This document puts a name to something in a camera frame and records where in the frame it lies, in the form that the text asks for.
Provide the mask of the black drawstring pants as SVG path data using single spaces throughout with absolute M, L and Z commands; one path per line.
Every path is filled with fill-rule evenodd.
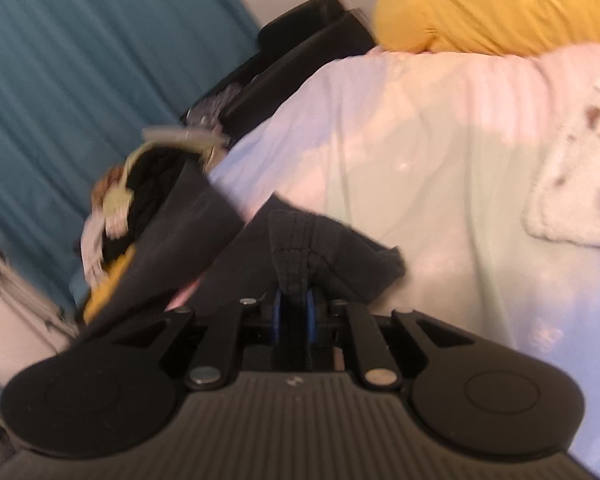
M 250 221 L 192 164 L 186 164 L 136 245 L 108 304 L 82 330 L 79 344 L 149 313 L 197 285 L 186 306 L 201 321 L 245 298 L 280 290 L 296 304 L 311 289 L 371 304 L 406 272 L 398 248 L 381 245 L 331 218 L 277 195 Z

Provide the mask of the pile of clothes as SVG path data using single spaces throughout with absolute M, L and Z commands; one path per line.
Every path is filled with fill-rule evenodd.
M 220 129 L 153 126 L 125 162 L 107 170 L 92 188 L 92 212 L 80 240 L 83 276 L 90 292 L 82 311 L 91 322 L 108 302 L 134 256 L 135 246 L 166 202 L 184 166 L 208 174 L 226 155 L 230 138 Z

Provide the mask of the pastel bed sheet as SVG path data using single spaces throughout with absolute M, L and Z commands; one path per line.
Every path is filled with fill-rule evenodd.
M 600 249 L 521 217 L 600 46 L 539 56 L 375 51 L 332 62 L 210 174 L 246 217 L 271 195 L 397 247 L 378 313 L 417 310 L 550 362 L 585 396 L 574 456 L 600 474 Z

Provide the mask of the clear plastic bag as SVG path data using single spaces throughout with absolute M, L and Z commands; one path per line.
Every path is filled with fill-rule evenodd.
M 184 125 L 186 127 L 203 128 L 214 130 L 219 127 L 220 114 L 225 107 L 234 101 L 236 96 L 242 91 L 240 84 L 229 84 L 222 91 L 213 96 L 207 96 L 193 105 L 184 115 Z

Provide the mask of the white spotted plush blanket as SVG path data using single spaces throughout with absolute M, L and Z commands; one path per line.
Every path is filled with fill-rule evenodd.
M 600 78 L 559 119 L 522 223 L 537 238 L 600 248 Z

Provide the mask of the teal curtain right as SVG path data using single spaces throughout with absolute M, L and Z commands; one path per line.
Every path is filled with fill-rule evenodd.
M 0 0 L 0 248 L 71 313 L 93 184 L 256 48 L 240 0 Z

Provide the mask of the yellow pillow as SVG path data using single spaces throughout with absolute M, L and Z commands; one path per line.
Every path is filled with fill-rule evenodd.
M 600 0 L 377 0 L 385 50 L 531 56 L 600 44 Z

